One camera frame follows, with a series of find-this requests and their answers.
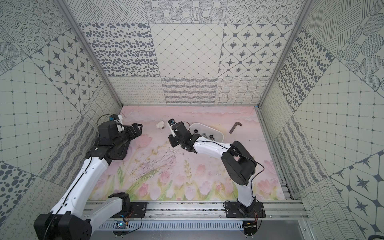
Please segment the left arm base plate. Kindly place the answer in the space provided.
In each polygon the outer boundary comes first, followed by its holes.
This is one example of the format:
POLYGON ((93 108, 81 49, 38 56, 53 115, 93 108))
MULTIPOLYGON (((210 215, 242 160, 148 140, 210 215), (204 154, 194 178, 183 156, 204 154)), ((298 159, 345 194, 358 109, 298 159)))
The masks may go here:
POLYGON ((123 219, 123 218, 138 218, 143 219, 147 211, 147 202, 131 202, 128 207, 123 207, 123 209, 111 216, 111 218, 123 219))

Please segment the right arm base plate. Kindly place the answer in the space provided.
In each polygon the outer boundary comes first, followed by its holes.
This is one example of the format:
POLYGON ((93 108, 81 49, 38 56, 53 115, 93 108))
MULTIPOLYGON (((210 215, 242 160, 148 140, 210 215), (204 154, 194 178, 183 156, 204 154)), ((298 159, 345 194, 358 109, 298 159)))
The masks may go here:
POLYGON ((265 208, 262 202, 254 199, 249 207, 242 205, 239 201, 231 202, 224 201, 223 207, 225 209, 227 218, 265 218, 265 208))

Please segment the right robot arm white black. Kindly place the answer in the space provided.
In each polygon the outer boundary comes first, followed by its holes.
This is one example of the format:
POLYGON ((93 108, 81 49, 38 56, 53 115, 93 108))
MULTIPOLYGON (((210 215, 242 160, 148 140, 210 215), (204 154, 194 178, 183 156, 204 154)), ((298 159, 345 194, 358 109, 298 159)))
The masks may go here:
POLYGON ((252 189, 252 176, 256 176, 258 163, 238 141, 232 144, 219 143, 204 136, 192 134, 184 122, 168 121, 171 130, 169 142, 171 146, 181 146, 182 149, 195 154, 205 154, 222 160, 229 177, 238 185, 238 206, 242 214, 250 214, 257 199, 252 189))

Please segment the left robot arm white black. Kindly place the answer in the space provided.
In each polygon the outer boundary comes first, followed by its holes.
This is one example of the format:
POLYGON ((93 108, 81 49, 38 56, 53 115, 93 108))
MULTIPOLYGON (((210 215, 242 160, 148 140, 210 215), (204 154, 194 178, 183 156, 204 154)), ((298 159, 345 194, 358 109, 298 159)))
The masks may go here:
POLYGON ((100 177, 114 161, 125 158, 130 142, 142 135, 141 124, 123 125, 118 115, 98 126, 99 136, 69 189, 50 210, 34 222, 39 240, 89 240, 110 217, 122 219, 133 214, 129 194, 115 193, 84 216, 86 203, 100 177))

